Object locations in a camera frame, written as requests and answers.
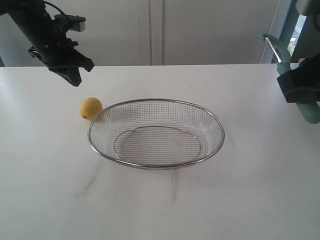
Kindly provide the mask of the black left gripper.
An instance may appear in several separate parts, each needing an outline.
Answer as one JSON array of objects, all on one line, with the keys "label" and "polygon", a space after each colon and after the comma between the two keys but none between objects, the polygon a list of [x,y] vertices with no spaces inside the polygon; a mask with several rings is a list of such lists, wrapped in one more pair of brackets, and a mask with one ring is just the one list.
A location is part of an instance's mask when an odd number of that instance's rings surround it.
[{"label": "black left gripper", "polygon": [[75,50],[77,44],[51,17],[28,18],[27,39],[32,45],[29,53],[74,87],[82,82],[79,68],[90,72],[95,66],[90,58]]}]

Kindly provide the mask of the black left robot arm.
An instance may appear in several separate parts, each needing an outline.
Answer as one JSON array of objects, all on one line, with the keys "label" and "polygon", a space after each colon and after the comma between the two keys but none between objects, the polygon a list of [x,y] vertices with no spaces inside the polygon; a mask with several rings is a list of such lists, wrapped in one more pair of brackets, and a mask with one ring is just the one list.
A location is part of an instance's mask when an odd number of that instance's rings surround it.
[{"label": "black left robot arm", "polygon": [[2,0],[0,13],[8,14],[26,36],[31,43],[28,53],[33,58],[77,87],[82,82],[79,69],[90,72],[94,63],[75,49],[78,42],[68,38],[67,32],[84,31],[86,18],[63,11],[51,17],[47,5],[45,0]]}]

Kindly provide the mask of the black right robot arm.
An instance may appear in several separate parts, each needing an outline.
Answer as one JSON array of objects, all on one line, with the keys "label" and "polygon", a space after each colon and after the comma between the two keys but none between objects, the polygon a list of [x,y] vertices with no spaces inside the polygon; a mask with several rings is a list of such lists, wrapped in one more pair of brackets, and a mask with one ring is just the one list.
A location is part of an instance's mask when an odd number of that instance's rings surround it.
[{"label": "black right robot arm", "polygon": [[282,30],[280,40],[289,43],[294,20],[304,17],[298,39],[291,55],[291,63],[298,67],[281,73],[277,78],[287,103],[309,103],[320,100],[320,2],[294,0]]}]

